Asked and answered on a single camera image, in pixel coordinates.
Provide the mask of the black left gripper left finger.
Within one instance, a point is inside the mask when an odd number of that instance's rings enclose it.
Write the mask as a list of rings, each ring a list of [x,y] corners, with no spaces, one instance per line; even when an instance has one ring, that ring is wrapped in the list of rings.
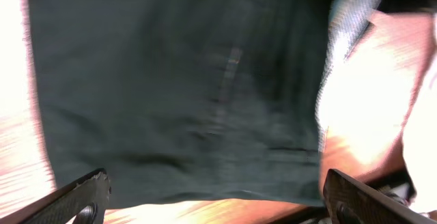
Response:
[[[1,224],[103,224],[111,194],[105,169],[96,169],[1,219]]]

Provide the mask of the black shorts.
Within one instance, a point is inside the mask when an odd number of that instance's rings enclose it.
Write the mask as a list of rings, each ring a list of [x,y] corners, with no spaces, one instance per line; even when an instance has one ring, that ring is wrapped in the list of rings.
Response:
[[[324,84],[381,0],[29,0],[46,150],[112,208],[321,206]]]

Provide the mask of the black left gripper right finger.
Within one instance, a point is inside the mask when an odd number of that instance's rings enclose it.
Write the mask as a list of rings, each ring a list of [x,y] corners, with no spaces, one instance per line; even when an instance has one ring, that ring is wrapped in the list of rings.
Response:
[[[377,191],[338,169],[328,170],[323,196],[334,224],[434,224],[398,196]]]

